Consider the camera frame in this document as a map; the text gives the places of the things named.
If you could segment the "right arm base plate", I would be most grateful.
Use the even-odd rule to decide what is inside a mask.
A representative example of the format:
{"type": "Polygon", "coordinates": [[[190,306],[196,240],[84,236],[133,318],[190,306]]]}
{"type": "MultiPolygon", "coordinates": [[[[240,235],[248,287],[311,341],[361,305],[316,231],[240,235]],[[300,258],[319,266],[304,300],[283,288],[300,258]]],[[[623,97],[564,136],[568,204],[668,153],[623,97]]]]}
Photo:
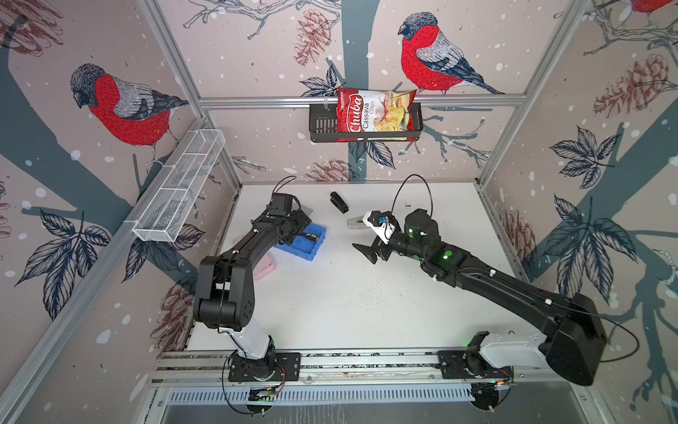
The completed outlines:
{"type": "Polygon", "coordinates": [[[443,380],[466,380],[488,378],[512,380],[510,367],[493,367],[478,353],[467,351],[439,351],[438,365],[443,380]]]}

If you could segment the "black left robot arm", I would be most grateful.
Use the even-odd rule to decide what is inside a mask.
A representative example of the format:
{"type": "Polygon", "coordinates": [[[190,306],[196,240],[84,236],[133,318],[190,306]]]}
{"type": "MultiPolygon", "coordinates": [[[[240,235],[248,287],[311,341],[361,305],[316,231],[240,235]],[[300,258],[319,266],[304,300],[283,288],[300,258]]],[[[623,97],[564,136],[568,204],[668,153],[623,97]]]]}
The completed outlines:
{"type": "Polygon", "coordinates": [[[199,266],[194,321],[225,333],[236,345],[238,358],[265,376],[275,369],[275,344],[254,321],[254,269],[272,247],[291,245],[311,222],[296,196],[273,193],[234,247],[205,257],[199,266]]]}

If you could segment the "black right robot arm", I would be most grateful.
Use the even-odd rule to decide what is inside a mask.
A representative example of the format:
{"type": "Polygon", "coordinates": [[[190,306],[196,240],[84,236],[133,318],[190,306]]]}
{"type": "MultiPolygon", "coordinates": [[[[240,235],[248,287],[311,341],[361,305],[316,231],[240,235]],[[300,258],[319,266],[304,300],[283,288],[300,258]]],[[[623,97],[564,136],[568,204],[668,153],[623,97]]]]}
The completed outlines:
{"type": "Polygon", "coordinates": [[[529,358],[540,360],[558,376],[580,386],[590,386],[600,366],[607,334],[590,298],[549,293],[487,265],[470,252],[444,242],[437,222],[421,208],[399,224],[391,212],[369,211],[361,219],[376,237],[370,246],[356,249],[371,263],[388,261],[392,254],[420,264],[431,279],[474,293],[521,317],[536,328],[544,341],[526,343],[522,353],[490,358],[488,337],[478,335],[476,350],[488,365],[524,366],[529,358]]]}

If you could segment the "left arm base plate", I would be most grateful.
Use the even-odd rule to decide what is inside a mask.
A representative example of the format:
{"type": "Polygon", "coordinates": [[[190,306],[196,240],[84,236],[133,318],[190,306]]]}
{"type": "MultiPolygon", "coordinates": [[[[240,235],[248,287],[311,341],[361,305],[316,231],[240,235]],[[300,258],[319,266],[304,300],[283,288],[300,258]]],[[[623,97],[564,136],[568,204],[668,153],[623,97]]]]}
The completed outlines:
{"type": "Polygon", "coordinates": [[[300,353],[276,353],[260,360],[247,360],[233,353],[225,366],[229,383],[296,382],[300,368],[300,353]]]}

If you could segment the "yellow black screwdriver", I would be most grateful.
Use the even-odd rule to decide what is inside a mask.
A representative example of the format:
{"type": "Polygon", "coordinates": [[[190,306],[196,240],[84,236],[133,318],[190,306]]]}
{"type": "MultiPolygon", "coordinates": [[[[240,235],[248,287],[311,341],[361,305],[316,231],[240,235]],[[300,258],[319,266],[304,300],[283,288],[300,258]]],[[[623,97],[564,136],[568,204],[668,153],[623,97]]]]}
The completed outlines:
{"type": "Polygon", "coordinates": [[[321,235],[310,233],[310,232],[303,232],[303,233],[300,234],[300,236],[307,239],[307,240],[310,240],[314,243],[319,242],[320,239],[321,239],[321,235]]]}

